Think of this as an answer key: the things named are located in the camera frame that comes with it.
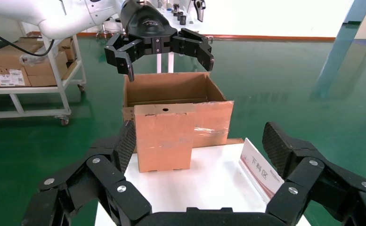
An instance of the green floor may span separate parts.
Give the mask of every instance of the green floor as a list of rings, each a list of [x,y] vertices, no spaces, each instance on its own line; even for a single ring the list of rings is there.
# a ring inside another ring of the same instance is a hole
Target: green floor
[[[84,95],[76,86],[67,89],[70,125],[61,127],[51,117],[0,120],[0,226],[19,225],[39,180],[82,157],[94,140],[115,134],[122,124],[122,76],[106,64],[104,42],[81,38],[79,43],[88,83]],[[215,41],[212,47],[211,77],[235,100],[229,137],[248,137],[263,151],[263,126],[277,121],[330,161],[366,177],[366,42]],[[175,55],[176,72],[196,69],[203,70]],[[134,70],[156,72],[156,57],[141,58]],[[20,98],[32,109],[62,106],[55,94]],[[10,103],[0,97],[3,108]],[[73,225],[94,225],[95,213],[92,202]],[[339,225],[316,203],[306,217],[314,226]]]

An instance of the cardboard box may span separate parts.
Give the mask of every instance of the cardboard box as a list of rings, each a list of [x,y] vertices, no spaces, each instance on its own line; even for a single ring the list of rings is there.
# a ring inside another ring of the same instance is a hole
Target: cardboard box
[[[66,66],[67,58],[65,52],[58,52],[55,62],[57,64],[59,75],[63,77],[68,68]],[[48,59],[44,62],[35,64],[33,66],[26,65],[25,70],[32,86],[55,86],[57,83],[55,81],[54,72],[52,71],[51,63]]]
[[[65,65],[65,68],[59,69],[59,73],[63,73],[63,71],[66,70],[66,73],[62,76],[62,80],[69,78],[76,65],[77,63],[73,62],[69,68]],[[57,85],[57,81],[54,76],[28,76],[28,78],[33,87]]]
[[[234,102],[226,100],[209,73],[136,74],[134,82],[125,76],[123,120],[134,119],[137,105],[186,103],[195,108],[192,147],[226,144]]]
[[[37,37],[21,37],[18,39],[17,42],[39,44],[41,46],[44,45],[43,38],[37,38]]]
[[[31,86],[22,66],[18,69],[0,67],[0,87]]]
[[[40,44],[23,43],[23,42],[16,42],[15,45],[31,53],[36,52],[41,47]],[[0,67],[20,68],[21,64],[19,63],[19,58],[22,54],[24,54],[24,52],[12,46],[6,46],[4,48],[0,48]]]
[[[194,105],[136,105],[134,112],[139,171],[189,169]]]
[[[76,59],[76,51],[74,51],[74,43],[72,38],[64,39],[59,45],[59,51],[63,51],[66,53],[66,57],[68,61],[75,61]]]

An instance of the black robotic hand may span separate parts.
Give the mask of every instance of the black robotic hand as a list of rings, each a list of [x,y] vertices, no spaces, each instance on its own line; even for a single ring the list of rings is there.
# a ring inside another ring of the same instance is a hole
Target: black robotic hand
[[[126,1],[120,15],[124,32],[114,35],[106,44],[108,64],[134,81],[132,62],[143,55],[175,52],[196,57],[207,70],[213,68],[212,47],[208,38],[182,28],[180,32],[148,2]]]

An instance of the black cable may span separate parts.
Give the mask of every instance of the black cable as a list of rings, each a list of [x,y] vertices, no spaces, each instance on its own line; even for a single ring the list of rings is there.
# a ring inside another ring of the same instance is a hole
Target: black cable
[[[20,48],[19,46],[13,44],[12,42],[4,39],[1,36],[0,36],[0,40],[3,41],[3,42],[5,42],[5,43],[7,43],[7,44],[9,44],[9,45],[11,45],[14,48],[17,48],[18,50],[20,50],[20,51],[22,51],[24,53],[27,53],[27,54],[32,55],[32,56],[35,56],[35,57],[43,57],[43,56],[47,55],[49,53],[49,51],[51,50],[52,46],[54,45],[54,41],[55,41],[54,39],[51,41],[51,43],[50,43],[48,49],[45,51],[45,53],[43,53],[43,54],[35,54],[35,53],[31,53],[31,52],[28,52],[28,51]]]

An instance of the metal cart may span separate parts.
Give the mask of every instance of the metal cart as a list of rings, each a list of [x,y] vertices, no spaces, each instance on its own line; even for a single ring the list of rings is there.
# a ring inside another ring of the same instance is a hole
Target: metal cart
[[[50,41],[47,37],[42,35],[44,45],[46,48],[49,47]],[[62,40],[55,40],[53,48],[56,48]],[[68,99],[65,95],[65,89],[69,84],[75,84],[79,87],[80,92],[84,92],[84,85],[86,84],[86,74],[84,72],[83,64],[81,61],[81,53],[79,49],[79,44],[77,42],[76,35],[73,36],[75,51],[76,51],[76,63],[77,65],[71,72],[70,76],[66,80],[62,80],[57,64],[55,62],[55,57],[52,51],[48,53],[49,61],[51,63],[52,70],[54,72],[55,80],[57,82],[56,86],[52,87],[5,87],[0,88],[0,94],[9,94],[11,96],[12,102],[15,105],[16,111],[2,111],[0,112],[0,118],[18,118],[18,117],[31,117],[31,116],[54,116],[61,120],[61,124],[67,125],[69,123],[69,115],[72,111],[69,107]],[[74,80],[73,77],[76,72],[81,68],[82,78]],[[61,95],[63,109],[48,109],[48,110],[32,110],[25,111],[21,106],[17,94],[34,94],[34,93],[59,93]]]

